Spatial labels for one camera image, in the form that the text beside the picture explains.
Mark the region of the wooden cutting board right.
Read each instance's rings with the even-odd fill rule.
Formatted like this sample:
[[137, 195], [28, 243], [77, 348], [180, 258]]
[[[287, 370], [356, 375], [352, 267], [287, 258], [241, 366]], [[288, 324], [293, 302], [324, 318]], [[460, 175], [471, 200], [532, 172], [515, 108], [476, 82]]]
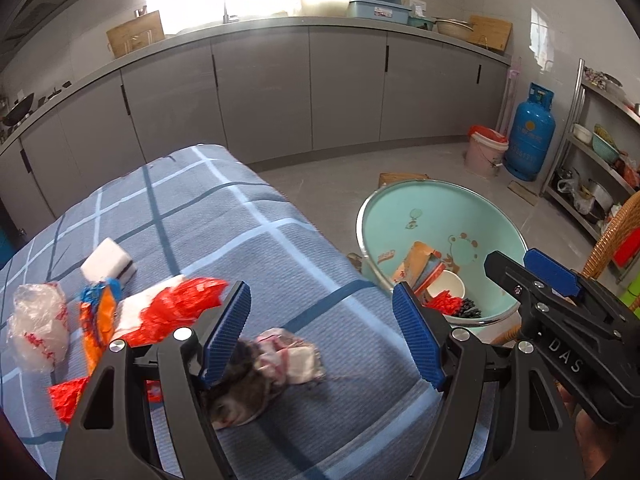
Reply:
[[469, 23], [473, 29], [468, 38], [471, 44], [499, 54], [506, 52], [513, 28], [511, 22], [483, 15], [471, 15]]

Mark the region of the white plastic container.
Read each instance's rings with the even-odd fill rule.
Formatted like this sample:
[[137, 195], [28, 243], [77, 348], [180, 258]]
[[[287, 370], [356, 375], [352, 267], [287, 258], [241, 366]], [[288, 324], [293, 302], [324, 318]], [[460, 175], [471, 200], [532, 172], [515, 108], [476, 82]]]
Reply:
[[293, 0], [295, 16], [320, 16], [320, 18], [344, 18], [352, 0]]

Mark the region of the wooden cutting board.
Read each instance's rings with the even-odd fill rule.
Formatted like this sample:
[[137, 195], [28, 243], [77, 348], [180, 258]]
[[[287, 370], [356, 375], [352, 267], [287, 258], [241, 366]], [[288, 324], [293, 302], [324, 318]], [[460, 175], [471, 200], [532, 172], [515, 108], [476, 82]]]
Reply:
[[499, 54], [506, 52], [513, 28], [511, 22], [483, 15], [471, 15], [469, 23], [473, 29], [468, 38], [471, 44]]
[[160, 12], [143, 14], [106, 32], [108, 47], [114, 58], [149, 47], [165, 39]]

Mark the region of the blue dish rack box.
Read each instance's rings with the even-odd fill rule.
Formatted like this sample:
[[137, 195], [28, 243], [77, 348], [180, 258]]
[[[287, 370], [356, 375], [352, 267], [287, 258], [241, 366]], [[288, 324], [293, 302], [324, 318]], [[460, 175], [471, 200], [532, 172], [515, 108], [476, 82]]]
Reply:
[[407, 25], [409, 13], [402, 0], [350, 0], [346, 16]]

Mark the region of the blue plaid tablecloth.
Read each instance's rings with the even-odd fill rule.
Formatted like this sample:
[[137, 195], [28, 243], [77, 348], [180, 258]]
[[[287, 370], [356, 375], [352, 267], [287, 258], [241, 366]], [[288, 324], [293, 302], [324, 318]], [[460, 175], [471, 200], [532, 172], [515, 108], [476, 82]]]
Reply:
[[55, 282], [75, 310], [80, 267], [110, 238], [134, 259], [128, 294], [175, 275], [250, 286], [243, 334], [282, 327], [315, 344], [326, 377], [291, 387], [254, 422], [221, 430], [241, 479], [403, 479], [439, 409], [390, 298], [225, 148], [184, 148], [101, 186], [1, 267], [1, 313], [21, 284]]

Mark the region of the beige paper tube wrapper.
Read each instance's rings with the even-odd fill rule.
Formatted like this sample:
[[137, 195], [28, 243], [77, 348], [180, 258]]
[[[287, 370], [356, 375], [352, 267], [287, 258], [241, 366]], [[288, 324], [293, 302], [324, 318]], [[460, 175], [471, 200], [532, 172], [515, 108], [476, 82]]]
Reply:
[[422, 290], [443, 270], [442, 254], [423, 242], [415, 242], [395, 270], [392, 281], [394, 284], [406, 282], [413, 290]]

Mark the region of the pink bucket red lid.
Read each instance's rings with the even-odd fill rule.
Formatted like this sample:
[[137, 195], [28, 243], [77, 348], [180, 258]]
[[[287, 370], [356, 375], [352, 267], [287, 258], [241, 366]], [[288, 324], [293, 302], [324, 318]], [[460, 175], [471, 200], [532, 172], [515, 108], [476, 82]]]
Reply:
[[482, 125], [472, 125], [469, 146], [464, 155], [465, 167], [484, 178], [495, 177], [509, 148], [506, 136]]

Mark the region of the wooden cutting board left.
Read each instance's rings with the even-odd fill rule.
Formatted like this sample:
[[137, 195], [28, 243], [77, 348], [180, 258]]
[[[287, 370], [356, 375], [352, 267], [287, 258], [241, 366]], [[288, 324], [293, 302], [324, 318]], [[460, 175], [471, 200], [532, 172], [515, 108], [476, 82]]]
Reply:
[[165, 39], [160, 12], [143, 14], [106, 32], [108, 47], [114, 58], [149, 47]]

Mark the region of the cardboard piece on floor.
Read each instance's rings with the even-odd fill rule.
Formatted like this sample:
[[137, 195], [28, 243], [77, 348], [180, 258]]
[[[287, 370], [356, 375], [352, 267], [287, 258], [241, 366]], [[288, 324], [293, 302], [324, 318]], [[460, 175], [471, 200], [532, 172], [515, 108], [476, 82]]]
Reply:
[[392, 185], [398, 182], [406, 181], [425, 181], [430, 177], [427, 174], [410, 174], [410, 172], [382, 172], [378, 176], [378, 188], [384, 188], [384, 186]]

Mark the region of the beige pot on counter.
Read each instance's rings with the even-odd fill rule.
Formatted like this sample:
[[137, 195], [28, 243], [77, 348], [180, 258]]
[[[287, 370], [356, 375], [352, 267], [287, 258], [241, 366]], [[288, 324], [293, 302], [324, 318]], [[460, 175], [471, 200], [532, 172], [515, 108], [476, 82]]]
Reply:
[[470, 23], [454, 18], [436, 18], [435, 27], [439, 34], [462, 41], [468, 41], [474, 30]]

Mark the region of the orange blue snack wrapper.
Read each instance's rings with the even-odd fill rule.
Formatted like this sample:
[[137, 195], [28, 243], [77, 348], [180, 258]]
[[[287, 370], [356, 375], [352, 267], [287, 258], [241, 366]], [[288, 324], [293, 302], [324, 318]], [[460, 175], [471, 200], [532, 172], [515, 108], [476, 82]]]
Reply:
[[88, 375], [96, 369], [113, 338], [121, 301], [122, 286], [114, 278], [90, 284], [80, 295], [79, 323]]

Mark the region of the mint green enamel basin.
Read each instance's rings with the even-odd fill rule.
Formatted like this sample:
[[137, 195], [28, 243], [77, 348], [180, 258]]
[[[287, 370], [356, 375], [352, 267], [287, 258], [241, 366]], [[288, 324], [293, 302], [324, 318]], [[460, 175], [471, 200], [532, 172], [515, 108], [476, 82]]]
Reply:
[[452, 324], [484, 328], [510, 318], [518, 303], [486, 278], [484, 261], [495, 250], [518, 263], [527, 250], [514, 223], [493, 203], [463, 186], [439, 180], [385, 185], [368, 197], [356, 221], [362, 274], [384, 292], [415, 242], [435, 249], [457, 274], [479, 318], [448, 318]]

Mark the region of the grey kitchen cabinet run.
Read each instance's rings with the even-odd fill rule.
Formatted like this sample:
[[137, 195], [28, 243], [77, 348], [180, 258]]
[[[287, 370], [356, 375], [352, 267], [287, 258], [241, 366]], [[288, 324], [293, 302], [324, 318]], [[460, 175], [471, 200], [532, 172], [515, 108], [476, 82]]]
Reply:
[[406, 25], [270, 18], [166, 39], [75, 82], [1, 148], [1, 203], [30, 240], [100, 186], [195, 144], [268, 169], [456, 142], [497, 123], [502, 55]]

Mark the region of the red plastic bag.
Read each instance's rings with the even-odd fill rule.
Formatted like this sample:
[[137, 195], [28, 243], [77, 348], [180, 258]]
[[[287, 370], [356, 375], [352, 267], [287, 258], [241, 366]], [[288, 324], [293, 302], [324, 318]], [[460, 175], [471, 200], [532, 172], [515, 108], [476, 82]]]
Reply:
[[141, 327], [122, 337], [130, 347], [156, 344], [177, 328], [190, 327], [207, 309], [222, 304], [229, 283], [220, 278], [186, 278], [162, 290], [141, 313]]

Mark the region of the steel storage shelf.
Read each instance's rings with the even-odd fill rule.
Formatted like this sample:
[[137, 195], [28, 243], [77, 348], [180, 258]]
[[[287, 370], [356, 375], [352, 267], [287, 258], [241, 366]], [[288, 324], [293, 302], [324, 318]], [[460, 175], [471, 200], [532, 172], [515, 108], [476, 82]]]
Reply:
[[595, 84], [588, 78], [590, 72], [585, 61], [579, 60], [570, 111], [541, 194], [554, 200], [596, 242], [601, 237], [600, 229], [575, 209], [568, 196], [552, 185], [552, 180], [559, 170], [572, 170], [585, 182], [602, 184], [616, 204], [625, 203], [634, 194], [634, 187], [626, 182], [624, 174], [617, 171], [612, 162], [597, 154], [591, 142], [578, 140], [573, 128], [580, 125], [593, 131], [597, 125], [602, 126], [614, 139], [617, 149], [636, 162], [639, 159], [639, 115], [622, 92], [608, 90], [612, 87], [611, 81]]

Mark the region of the red mesh net bag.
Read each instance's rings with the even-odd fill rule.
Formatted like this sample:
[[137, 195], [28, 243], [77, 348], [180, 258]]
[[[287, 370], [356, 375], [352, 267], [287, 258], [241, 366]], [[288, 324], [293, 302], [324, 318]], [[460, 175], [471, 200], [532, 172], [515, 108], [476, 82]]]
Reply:
[[69, 425], [72, 421], [82, 393], [89, 382], [89, 377], [81, 377], [48, 388], [53, 411], [63, 424]]

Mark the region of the blue gas cylinder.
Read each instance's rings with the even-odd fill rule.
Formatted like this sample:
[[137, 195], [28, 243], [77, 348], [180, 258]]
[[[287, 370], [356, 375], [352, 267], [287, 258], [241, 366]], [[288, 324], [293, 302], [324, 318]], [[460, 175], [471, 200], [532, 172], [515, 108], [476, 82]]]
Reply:
[[520, 180], [535, 181], [547, 156], [555, 130], [553, 97], [551, 90], [532, 82], [527, 100], [516, 109], [503, 165]]

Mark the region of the black wok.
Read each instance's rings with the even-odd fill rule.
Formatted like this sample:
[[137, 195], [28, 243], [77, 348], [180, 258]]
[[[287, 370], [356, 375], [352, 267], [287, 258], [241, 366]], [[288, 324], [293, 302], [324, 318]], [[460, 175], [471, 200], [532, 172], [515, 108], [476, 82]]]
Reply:
[[34, 102], [35, 93], [29, 93], [28, 96], [25, 96], [24, 99], [21, 99], [20, 102], [17, 102], [14, 107], [12, 107], [6, 116], [2, 118], [2, 124], [7, 127], [15, 127], [19, 122], [21, 122], [32, 109], [32, 102]]

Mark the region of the clear white plastic bag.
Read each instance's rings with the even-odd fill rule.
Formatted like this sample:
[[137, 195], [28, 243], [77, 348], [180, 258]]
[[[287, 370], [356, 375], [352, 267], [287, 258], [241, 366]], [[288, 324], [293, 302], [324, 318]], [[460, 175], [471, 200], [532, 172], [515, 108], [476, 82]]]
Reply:
[[58, 283], [23, 284], [13, 295], [8, 343], [24, 372], [51, 373], [70, 345], [66, 297]]

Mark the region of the chrome faucet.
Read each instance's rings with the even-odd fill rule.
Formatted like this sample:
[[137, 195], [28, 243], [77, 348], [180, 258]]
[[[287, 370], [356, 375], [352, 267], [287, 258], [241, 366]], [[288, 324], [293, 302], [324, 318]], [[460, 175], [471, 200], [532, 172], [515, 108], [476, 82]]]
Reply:
[[224, 6], [224, 16], [222, 17], [222, 22], [224, 24], [232, 24], [239, 23], [240, 18], [235, 14], [230, 14], [226, 6]]

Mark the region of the white black sponge block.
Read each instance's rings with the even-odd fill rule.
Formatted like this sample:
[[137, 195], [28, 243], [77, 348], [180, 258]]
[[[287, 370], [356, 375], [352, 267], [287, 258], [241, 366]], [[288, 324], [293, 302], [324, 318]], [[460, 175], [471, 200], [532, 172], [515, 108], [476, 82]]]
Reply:
[[136, 274], [134, 259], [114, 240], [107, 237], [96, 246], [80, 266], [84, 278], [90, 283], [106, 281], [108, 278], [125, 286]]

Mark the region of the checkered rag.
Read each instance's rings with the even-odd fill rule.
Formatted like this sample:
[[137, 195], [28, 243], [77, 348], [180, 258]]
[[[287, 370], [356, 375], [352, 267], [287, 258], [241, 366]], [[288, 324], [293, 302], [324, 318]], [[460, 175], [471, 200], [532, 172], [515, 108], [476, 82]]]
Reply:
[[324, 376], [315, 344], [270, 328], [236, 343], [221, 380], [201, 393], [202, 405], [214, 429], [243, 426], [289, 386], [320, 382]]

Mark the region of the wicker chair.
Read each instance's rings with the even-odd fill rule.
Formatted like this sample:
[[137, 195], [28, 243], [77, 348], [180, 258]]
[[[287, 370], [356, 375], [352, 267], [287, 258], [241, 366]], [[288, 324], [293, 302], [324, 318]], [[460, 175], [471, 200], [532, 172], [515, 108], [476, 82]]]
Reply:
[[580, 275], [594, 280], [627, 245], [628, 240], [639, 241], [639, 195], [628, 200], [608, 224]]

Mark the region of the white paper cup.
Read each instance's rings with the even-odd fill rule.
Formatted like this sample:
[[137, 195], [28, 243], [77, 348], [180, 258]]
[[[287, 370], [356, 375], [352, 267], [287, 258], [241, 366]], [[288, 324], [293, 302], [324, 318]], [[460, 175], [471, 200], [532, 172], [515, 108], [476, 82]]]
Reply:
[[432, 298], [435, 298], [441, 292], [449, 292], [451, 297], [464, 299], [466, 293], [462, 279], [449, 270], [443, 270], [439, 277], [427, 286], [426, 291]]

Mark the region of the white folded paper towel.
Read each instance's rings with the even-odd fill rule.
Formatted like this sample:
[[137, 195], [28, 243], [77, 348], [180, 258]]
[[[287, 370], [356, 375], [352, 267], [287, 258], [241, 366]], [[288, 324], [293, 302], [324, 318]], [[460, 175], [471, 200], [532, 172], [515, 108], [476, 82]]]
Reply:
[[141, 313], [149, 307], [152, 300], [165, 288], [173, 288], [185, 279], [183, 274], [178, 274], [123, 299], [116, 309], [115, 329], [112, 338], [122, 339], [123, 336], [138, 330], [142, 324]]

